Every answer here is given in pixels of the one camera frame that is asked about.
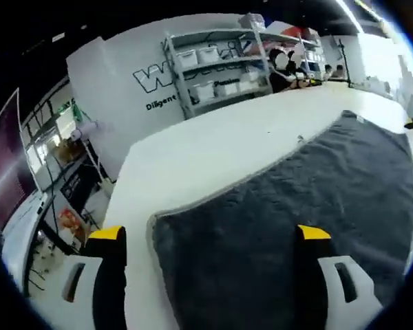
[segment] white tabletop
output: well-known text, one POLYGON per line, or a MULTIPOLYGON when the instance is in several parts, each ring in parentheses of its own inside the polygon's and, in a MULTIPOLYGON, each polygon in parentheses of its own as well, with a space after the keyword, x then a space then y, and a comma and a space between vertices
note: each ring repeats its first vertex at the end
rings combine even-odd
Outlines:
POLYGON ((21 292, 24 288, 30 244, 40 220, 37 210, 46 201, 47 194, 39 191, 33 192, 11 216, 3 230, 5 242, 1 256, 21 292))
POLYGON ((120 171, 105 227, 127 231, 125 317, 135 329, 177 329, 151 246, 153 215, 183 208, 270 166, 328 128, 343 110, 394 133, 402 107, 341 82, 277 93, 218 109, 137 142, 120 171))

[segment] metal shelving unit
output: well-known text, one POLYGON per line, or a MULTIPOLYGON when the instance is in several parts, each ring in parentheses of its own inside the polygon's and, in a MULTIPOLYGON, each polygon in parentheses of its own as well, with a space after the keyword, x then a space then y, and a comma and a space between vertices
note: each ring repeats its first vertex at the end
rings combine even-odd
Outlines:
POLYGON ((242 98, 244 96, 263 96, 272 93, 271 83, 269 82, 269 66, 266 59, 266 54, 262 46, 262 40, 259 32, 254 29, 215 29, 201 32, 193 32, 188 34, 182 34, 177 36, 171 36, 167 34, 166 39, 162 43, 162 50, 165 58, 169 64, 173 81, 175 82, 176 91, 178 93, 178 99, 180 105, 184 111, 185 119, 192 118, 197 115, 198 110, 203 107, 211 107, 214 105, 220 105, 226 103, 226 101, 232 102, 233 99, 242 98), (259 47, 259 56, 245 56, 241 48, 242 41, 255 41, 259 47), (222 59, 214 63, 203 63, 194 65, 193 67, 182 68, 180 61, 177 57, 177 49, 184 47, 196 48, 196 45, 205 43, 218 42, 218 41, 235 41, 236 45, 239 45, 238 53, 240 57, 222 59), (189 84, 185 78, 187 74, 193 74, 200 72, 204 69, 210 69, 212 67, 220 67, 226 65, 241 64, 243 67, 247 67, 251 63, 259 61, 262 64, 262 70, 260 70, 261 77, 264 78, 265 83, 257 89, 249 89, 246 91, 237 92, 231 95, 215 97, 210 100, 193 104, 191 96, 189 94, 189 84))
POLYGON ((276 41, 278 43, 302 43, 303 46, 308 49, 318 47, 318 44, 313 41, 304 40, 301 37, 295 38, 294 36, 286 36, 285 34, 260 32, 260 38, 262 41, 276 41))

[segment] white wall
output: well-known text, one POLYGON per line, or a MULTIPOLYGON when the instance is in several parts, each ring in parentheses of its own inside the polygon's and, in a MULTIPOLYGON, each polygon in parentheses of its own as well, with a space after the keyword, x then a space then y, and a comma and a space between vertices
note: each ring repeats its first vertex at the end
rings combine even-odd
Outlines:
POLYGON ((104 41, 95 39, 67 58, 75 100, 102 127, 90 136, 101 164, 116 179, 130 146, 184 120, 177 100, 147 110, 176 94, 160 42, 181 34, 238 28, 237 14, 197 14, 156 21, 104 41))
POLYGON ((346 66, 344 59, 341 56, 340 50, 336 44, 341 42, 344 45, 344 53, 346 54, 347 66, 349 69, 350 79, 353 83, 362 83, 366 79, 366 70, 361 55, 361 47, 357 36, 323 36, 321 37, 321 46, 324 50, 324 56, 327 64, 332 65, 335 69, 338 64, 346 66))
POLYGON ((392 39, 373 34, 360 34, 358 37, 366 76, 376 76, 387 81, 392 89, 399 88, 402 73, 398 49, 392 39))

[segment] ceiling light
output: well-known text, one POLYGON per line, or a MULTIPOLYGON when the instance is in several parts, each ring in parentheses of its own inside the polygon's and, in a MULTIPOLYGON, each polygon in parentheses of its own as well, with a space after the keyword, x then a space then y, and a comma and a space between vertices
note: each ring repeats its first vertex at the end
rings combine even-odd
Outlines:
POLYGON ((54 43, 55 41, 58 41, 58 40, 64 38, 64 36, 65 36, 65 33, 64 33, 64 32, 63 32, 63 33, 60 33, 60 34, 57 34, 56 36, 54 36, 54 37, 52 38, 52 42, 54 43))
POLYGON ((364 33, 363 28, 359 25, 358 20, 355 18, 352 10, 349 9, 346 3, 343 0, 335 0, 335 1, 339 4, 341 9, 346 13, 347 17, 352 21, 353 25, 355 25, 355 27, 358 30, 358 33, 364 33))
POLYGON ((354 0, 358 6, 361 6, 366 12, 368 12, 374 19, 377 21, 382 21, 382 17, 380 17, 376 12, 372 10, 368 5, 366 5, 361 0, 354 0))

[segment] ceiling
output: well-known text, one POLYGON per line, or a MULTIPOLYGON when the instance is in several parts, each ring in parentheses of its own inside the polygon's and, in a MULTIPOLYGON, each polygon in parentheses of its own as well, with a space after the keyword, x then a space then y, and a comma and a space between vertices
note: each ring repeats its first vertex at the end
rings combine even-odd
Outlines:
MULTIPOLYGON (((377 22, 353 0, 344 0, 367 33, 382 35, 377 22)), ((320 35, 356 34, 335 0, 210 0, 206 4, 181 1, 171 3, 105 2, 37 7, 26 3, 0 5, 0 109, 8 96, 20 86, 21 112, 28 112, 67 74, 66 57, 88 41, 102 36, 108 39, 122 31, 164 18, 202 12, 245 14, 259 12, 274 21, 311 27, 320 35), (53 43, 52 37, 65 32, 66 37, 53 43)))

